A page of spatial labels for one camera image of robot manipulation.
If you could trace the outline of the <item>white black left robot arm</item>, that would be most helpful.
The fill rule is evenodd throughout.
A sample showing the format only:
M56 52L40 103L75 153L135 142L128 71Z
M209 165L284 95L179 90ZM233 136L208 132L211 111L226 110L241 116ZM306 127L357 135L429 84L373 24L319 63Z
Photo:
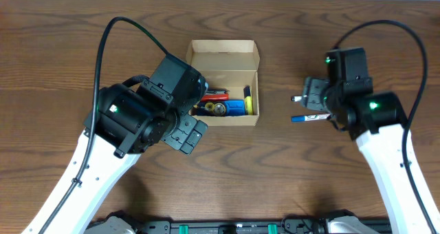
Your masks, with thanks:
M83 233L116 182L159 141L186 155L207 130L189 114L208 83L168 54L151 77L99 91L64 174L25 233Z

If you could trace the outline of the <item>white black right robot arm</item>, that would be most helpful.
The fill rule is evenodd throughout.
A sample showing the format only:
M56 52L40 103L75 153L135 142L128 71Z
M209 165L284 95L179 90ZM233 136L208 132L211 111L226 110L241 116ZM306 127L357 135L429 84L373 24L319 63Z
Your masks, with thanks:
M375 93L363 48L332 49L328 77L308 77L301 105L324 111L347 131L379 188L393 233L438 233L439 210L417 162L396 94Z

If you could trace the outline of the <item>black capped white marker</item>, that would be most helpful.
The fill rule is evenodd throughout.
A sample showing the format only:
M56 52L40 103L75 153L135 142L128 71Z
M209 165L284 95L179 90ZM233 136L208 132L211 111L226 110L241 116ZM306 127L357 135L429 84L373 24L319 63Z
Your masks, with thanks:
M300 102L302 99L302 96L292 96L291 98L293 102Z

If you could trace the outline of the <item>red stapler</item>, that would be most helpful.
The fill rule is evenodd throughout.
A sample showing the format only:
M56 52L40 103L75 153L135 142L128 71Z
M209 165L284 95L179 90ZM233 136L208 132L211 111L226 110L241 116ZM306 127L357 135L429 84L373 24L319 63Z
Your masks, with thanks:
M201 102L208 102L208 101L225 101L225 100L229 100L228 90L226 90L226 89L208 89L200 101Z

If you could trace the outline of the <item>blue plastic staple remover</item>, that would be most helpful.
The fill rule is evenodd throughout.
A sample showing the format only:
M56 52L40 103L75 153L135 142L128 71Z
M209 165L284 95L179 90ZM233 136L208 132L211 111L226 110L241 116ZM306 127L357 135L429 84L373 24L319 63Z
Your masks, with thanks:
M225 101L217 101L216 103L218 103L218 102L221 102L226 105L227 114L225 116L244 116L245 115L245 106L244 106L243 100L225 100ZM192 108L191 114L195 115L195 116L205 116L205 115L197 115L197 110L196 110L197 105L195 105Z

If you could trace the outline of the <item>yellow highlighter pen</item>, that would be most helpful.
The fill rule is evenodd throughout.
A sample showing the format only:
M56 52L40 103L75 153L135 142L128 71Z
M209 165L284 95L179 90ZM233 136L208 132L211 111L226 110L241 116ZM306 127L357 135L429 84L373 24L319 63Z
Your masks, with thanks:
M252 94L251 94L251 88L250 86L245 86L243 89L244 94L244 106L245 106L245 113L247 115L253 115L253 103L252 103Z

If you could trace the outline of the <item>blue capped white marker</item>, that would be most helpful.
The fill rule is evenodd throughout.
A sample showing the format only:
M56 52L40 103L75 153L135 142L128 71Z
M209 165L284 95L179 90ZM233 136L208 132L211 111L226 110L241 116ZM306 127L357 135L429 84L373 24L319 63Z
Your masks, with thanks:
M291 121L293 123L301 123L307 121L315 121L315 120L326 120L330 117L330 114L312 114L312 115L303 115L303 116L292 116Z

